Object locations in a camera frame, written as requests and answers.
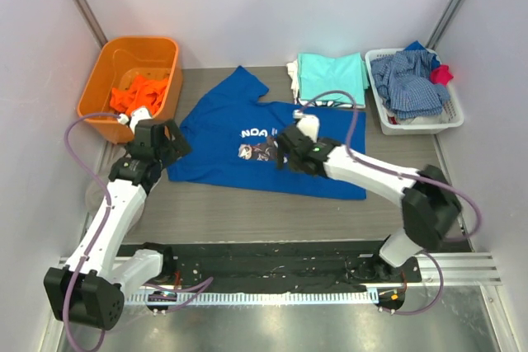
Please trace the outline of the blue t shirt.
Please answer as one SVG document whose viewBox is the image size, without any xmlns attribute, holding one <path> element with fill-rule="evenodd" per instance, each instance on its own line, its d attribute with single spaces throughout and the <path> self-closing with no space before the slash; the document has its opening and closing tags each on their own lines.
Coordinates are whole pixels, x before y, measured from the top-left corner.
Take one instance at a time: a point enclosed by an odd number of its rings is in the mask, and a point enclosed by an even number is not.
<svg viewBox="0 0 528 352">
<path fill-rule="evenodd" d="M 168 169 L 172 182 L 363 200 L 364 189 L 321 176 L 276 167 L 276 135 L 293 121 L 297 106 L 262 102 L 269 92 L 256 76 L 237 67 L 198 101 L 181 122 L 191 153 Z"/>
</svg>

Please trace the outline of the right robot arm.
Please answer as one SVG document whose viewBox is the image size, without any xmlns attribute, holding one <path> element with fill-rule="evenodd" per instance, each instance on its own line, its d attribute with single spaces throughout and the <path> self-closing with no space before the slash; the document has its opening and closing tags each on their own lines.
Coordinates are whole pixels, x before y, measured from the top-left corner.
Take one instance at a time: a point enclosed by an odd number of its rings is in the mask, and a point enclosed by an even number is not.
<svg viewBox="0 0 528 352">
<path fill-rule="evenodd" d="M 435 250 L 459 217 L 462 205 L 443 172 L 399 167 L 360 154 L 349 143 L 319 138 L 297 122 L 277 137 L 277 167 L 357 185 L 397 205 L 403 226 L 391 234 L 372 262 L 377 279 L 389 282 L 423 250 Z"/>
</svg>

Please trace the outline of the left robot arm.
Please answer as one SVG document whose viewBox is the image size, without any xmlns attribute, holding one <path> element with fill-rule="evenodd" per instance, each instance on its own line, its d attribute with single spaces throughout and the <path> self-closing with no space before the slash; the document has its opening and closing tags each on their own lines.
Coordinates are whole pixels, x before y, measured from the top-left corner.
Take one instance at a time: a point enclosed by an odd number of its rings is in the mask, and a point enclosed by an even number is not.
<svg viewBox="0 0 528 352">
<path fill-rule="evenodd" d="M 63 268 L 51 267 L 44 287 L 54 317 L 104 331 L 114 328 L 125 300 L 149 281 L 169 284 L 176 273 L 172 248 L 145 242 L 124 264 L 114 262 L 125 234 L 163 170 L 191 152 L 174 120 L 140 120 L 125 155 L 111 168 L 92 224 Z"/>
</svg>

